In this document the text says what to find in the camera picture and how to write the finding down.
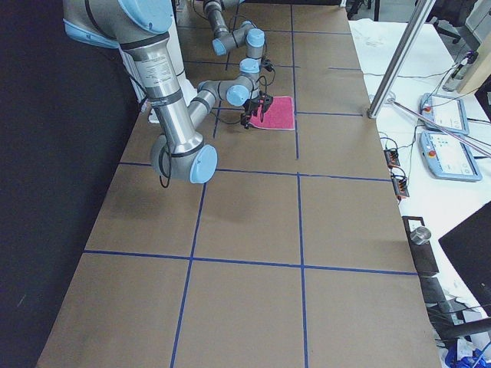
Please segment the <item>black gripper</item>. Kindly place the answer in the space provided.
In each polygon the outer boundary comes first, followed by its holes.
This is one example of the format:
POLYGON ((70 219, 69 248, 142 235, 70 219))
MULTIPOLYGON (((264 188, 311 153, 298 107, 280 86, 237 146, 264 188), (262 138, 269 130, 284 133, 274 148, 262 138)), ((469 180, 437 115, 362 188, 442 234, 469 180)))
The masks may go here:
POLYGON ((248 99, 243 105, 244 113, 241 114, 240 124, 248 130, 251 126, 250 120, 252 116, 257 116, 259 109, 262 107, 263 99, 255 97, 248 99))

